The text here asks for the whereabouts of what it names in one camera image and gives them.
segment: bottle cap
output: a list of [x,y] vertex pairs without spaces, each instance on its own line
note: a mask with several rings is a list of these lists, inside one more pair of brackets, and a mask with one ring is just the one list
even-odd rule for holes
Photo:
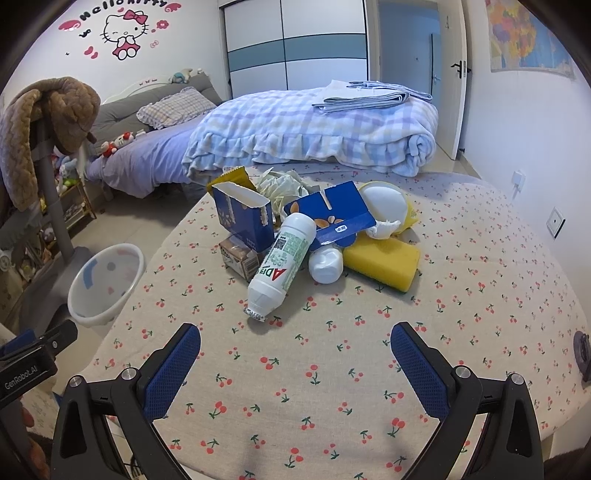
[[257,305],[253,305],[252,303],[248,303],[248,307],[244,309],[244,313],[246,313],[249,317],[258,320],[259,322],[264,322],[267,319],[266,315],[260,314],[261,309]]

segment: map poster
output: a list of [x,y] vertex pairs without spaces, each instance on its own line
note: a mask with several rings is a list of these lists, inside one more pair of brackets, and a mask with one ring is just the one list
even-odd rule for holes
[[574,78],[573,60],[558,38],[517,0],[485,0],[491,71],[538,70]]

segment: hello kitty text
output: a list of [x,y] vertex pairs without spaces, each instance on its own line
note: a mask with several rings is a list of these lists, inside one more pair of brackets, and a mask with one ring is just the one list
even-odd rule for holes
[[164,0],[105,0],[102,5],[94,7],[90,12],[86,11],[80,15],[82,21],[88,20],[93,14],[96,15],[110,7],[121,7],[121,5],[152,5],[154,7],[165,7],[168,5]]

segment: pillow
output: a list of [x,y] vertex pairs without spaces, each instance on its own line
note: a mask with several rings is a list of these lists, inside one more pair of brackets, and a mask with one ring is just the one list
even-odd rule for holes
[[188,122],[215,107],[194,87],[186,87],[159,102],[143,106],[138,110],[137,117],[140,122],[160,130]]

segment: cardboard box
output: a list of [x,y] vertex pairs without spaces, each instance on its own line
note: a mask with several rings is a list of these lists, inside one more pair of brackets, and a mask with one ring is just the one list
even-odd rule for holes
[[224,263],[246,281],[251,281],[256,275],[267,253],[255,252],[235,235],[220,242],[220,252]]
[[217,216],[222,226],[255,252],[275,241],[271,202],[260,193],[226,181],[212,186]]
[[323,192],[291,202],[285,212],[300,212],[314,219],[318,230],[310,251],[335,243],[345,248],[353,245],[358,232],[376,224],[355,183],[346,181]]

